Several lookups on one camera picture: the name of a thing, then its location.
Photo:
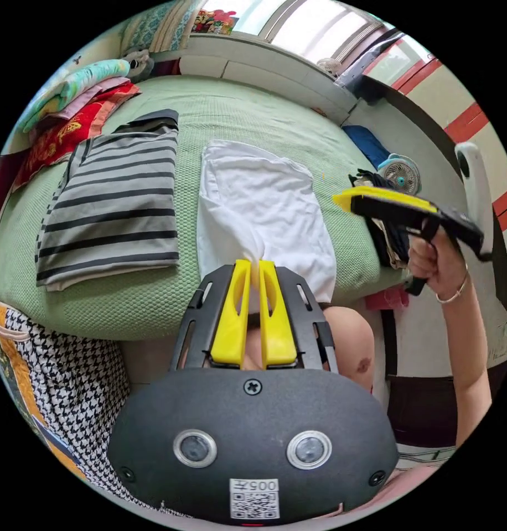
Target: striped shirt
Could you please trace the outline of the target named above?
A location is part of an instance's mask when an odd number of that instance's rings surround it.
[[[178,264],[177,145],[167,109],[76,147],[37,236],[37,286]]]

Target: fan grille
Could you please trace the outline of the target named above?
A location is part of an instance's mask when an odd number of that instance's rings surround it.
[[[393,162],[384,168],[384,178],[395,186],[396,189],[415,194],[420,186],[419,176],[408,165],[402,162]]]

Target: hand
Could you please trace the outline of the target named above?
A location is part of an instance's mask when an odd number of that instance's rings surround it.
[[[408,269],[412,275],[426,278],[427,285],[441,300],[450,299],[466,278],[465,260],[442,227],[432,244],[411,236],[408,258]]]

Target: qr code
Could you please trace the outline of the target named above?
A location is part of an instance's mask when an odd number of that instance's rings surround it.
[[[280,517],[277,480],[230,480],[231,517],[270,520]]]

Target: camera lens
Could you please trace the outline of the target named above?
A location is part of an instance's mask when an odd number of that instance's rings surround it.
[[[320,431],[303,431],[287,446],[288,462],[300,470],[322,466],[331,456],[331,441]]]
[[[307,437],[296,446],[296,457],[306,464],[319,461],[324,455],[324,445],[316,437]]]
[[[189,461],[198,463],[209,455],[209,445],[199,435],[189,435],[180,443],[180,452]]]
[[[178,461],[193,468],[209,466],[216,459],[214,439],[200,430],[179,433],[174,439],[173,451]]]

